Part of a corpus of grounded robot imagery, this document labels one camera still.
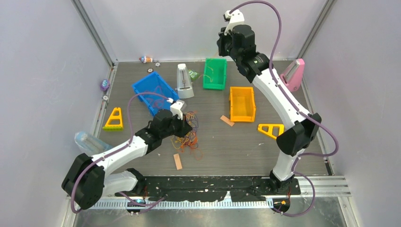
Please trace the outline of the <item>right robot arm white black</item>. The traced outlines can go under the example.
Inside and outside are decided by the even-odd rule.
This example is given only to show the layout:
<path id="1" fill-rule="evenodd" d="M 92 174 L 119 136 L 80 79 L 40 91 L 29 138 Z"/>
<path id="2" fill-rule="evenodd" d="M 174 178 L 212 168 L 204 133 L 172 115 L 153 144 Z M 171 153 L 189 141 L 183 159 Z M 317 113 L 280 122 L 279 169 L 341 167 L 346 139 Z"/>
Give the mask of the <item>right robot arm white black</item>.
<path id="1" fill-rule="evenodd" d="M 259 89 L 279 114 L 285 131 L 276 139 L 279 157 L 270 172 L 270 189 L 286 191 L 294 178 L 292 166 L 314 140 L 322 118 L 310 114 L 281 82 L 269 58 L 256 51 L 255 33 L 249 25 L 236 25 L 230 31 L 221 28 L 217 41 L 220 56 L 229 56 L 239 73 Z"/>

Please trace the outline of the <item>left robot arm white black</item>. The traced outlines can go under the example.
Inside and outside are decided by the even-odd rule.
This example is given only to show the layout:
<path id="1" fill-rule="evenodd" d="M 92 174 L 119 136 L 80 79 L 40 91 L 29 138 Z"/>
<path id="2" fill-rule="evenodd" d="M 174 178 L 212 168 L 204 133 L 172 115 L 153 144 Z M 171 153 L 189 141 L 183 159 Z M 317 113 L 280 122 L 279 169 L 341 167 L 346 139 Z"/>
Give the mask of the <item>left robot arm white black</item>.
<path id="1" fill-rule="evenodd" d="M 162 109 L 126 142 L 94 156 L 78 155 L 61 184 L 71 197 L 72 211 L 87 210 L 101 197 L 118 192 L 141 195 L 145 190 L 143 175 L 134 168 L 119 174 L 115 170 L 157 149 L 163 139 L 170 136 L 182 138 L 191 131 L 192 126 L 185 115 Z"/>

